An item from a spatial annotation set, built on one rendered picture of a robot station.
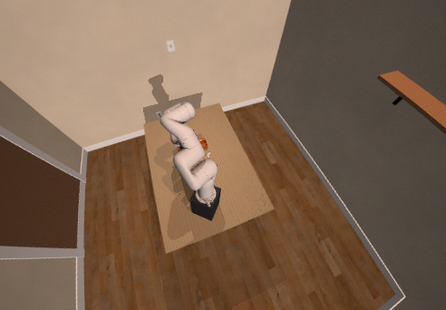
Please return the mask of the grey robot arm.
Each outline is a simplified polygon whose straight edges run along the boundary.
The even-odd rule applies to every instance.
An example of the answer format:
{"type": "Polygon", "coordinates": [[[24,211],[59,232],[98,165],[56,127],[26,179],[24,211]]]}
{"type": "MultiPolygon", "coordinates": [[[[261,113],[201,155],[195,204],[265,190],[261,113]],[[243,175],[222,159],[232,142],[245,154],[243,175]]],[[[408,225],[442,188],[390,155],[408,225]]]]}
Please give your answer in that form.
{"type": "Polygon", "coordinates": [[[197,200],[210,207],[210,202],[214,203],[213,200],[216,197],[214,183],[218,166],[214,160],[205,159],[191,169],[205,156],[205,151],[194,130],[185,123],[195,116],[194,107],[188,102],[181,102],[167,109],[160,117],[160,123],[170,132],[171,142],[180,143],[183,148],[173,157],[179,174],[192,190],[196,190],[197,200]],[[203,186],[204,182],[207,183],[203,186]]]}

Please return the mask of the orange three-compartment bin rack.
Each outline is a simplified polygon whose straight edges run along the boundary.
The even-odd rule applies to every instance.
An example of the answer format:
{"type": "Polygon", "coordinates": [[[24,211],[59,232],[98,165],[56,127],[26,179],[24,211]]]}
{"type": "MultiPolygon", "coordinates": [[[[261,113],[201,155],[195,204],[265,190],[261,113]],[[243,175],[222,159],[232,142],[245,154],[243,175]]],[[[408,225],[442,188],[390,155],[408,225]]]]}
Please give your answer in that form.
{"type": "Polygon", "coordinates": [[[205,139],[200,139],[199,141],[200,141],[200,143],[201,143],[203,149],[207,149],[207,148],[208,148],[208,144],[206,143],[206,140],[205,140],[205,139]]]}

